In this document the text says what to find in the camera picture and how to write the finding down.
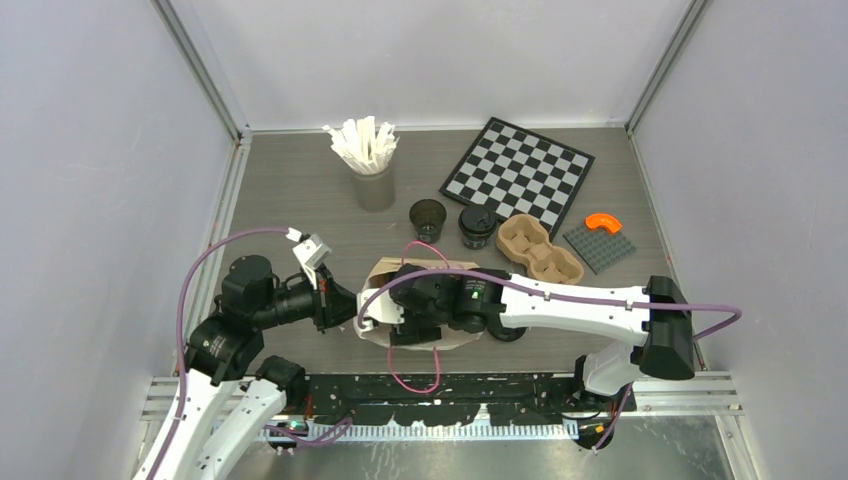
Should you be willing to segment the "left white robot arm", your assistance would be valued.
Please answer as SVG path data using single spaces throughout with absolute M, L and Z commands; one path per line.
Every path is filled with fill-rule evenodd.
M 325 265 L 316 278 L 305 272 L 280 280 L 259 255 L 232 262 L 221 282 L 216 309 L 192 332 L 185 352 L 186 377 L 138 479 L 224 479 L 260 430 L 277 414 L 298 412 L 307 398 L 303 367 L 277 355 L 266 358 L 240 403 L 225 420 L 222 408 L 238 390 L 264 347 L 265 330 L 311 319 L 318 331 L 355 316 L 354 293 Z

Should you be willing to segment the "pink and cream paper bag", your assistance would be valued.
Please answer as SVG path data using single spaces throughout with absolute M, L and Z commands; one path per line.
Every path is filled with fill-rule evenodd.
M 430 247 L 434 259 L 409 258 L 409 251 L 415 246 L 423 246 L 420 241 L 412 241 L 400 256 L 382 257 L 366 276 L 366 280 L 357 294 L 356 313 L 353 326 L 356 335 L 365 341 L 387 349 L 387 366 L 394 379 L 399 376 L 393 367 L 394 354 L 405 351 L 421 351 L 433 354 L 435 380 L 429 387 L 413 387 L 410 382 L 402 381 L 401 387 L 417 394 L 433 392 L 441 382 L 442 367 L 439 354 L 449 351 L 482 337 L 480 332 L 469 333 L 453 330 L 447 324 L 436 324 L 431 318 L 406 313 L 395 305 L 388 292 L 370 301 L 372 294 L 387 284 L 403 266 L 412 265 L 424 269 L 465 269 L 477 268 L 473 261 L 454 260 L 445 257 L 438 249 Z

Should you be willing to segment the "black lidded coffee cup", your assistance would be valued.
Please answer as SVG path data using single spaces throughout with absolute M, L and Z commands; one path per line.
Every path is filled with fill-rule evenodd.
M 468 205 L 458 217 L 462 244 L 471 250 L 484 248 L 497 226 L 495 213 L 484 205 Z

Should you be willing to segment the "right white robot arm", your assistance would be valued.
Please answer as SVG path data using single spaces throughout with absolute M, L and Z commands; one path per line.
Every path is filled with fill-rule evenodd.
M 478 332 L 501 341 L 529 328 L 603 336 L 612 343 L 575 365 L 574 403 L 596 410 L 640 375 L 689 380 L 695 375 L 690 308 L 669 277 L 644 286 L 582 287 L 549 283 L 504 270 L 426 269 L 406 264 L 374 293 L 401 309 L 401 322 L 419 317 L 435 326 Z

